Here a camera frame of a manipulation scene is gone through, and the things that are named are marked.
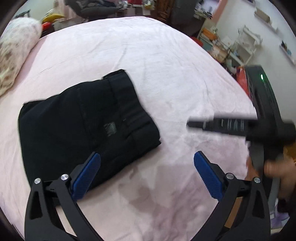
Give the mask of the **person's right hand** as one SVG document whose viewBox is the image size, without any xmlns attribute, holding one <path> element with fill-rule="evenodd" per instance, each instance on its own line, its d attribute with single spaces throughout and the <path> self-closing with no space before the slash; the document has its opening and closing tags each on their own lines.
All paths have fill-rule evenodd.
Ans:
<svg viewBox="0 0 296 241">
<path fill-rule="evenodd" d="M 266 161 L 264 174 L 269 178 L 280 179 L 278 197 L 289 201 L 295 189 L 295 157 L 290 155 L 290 149 L 284 148 L 283 157 Z"/>
</svg>

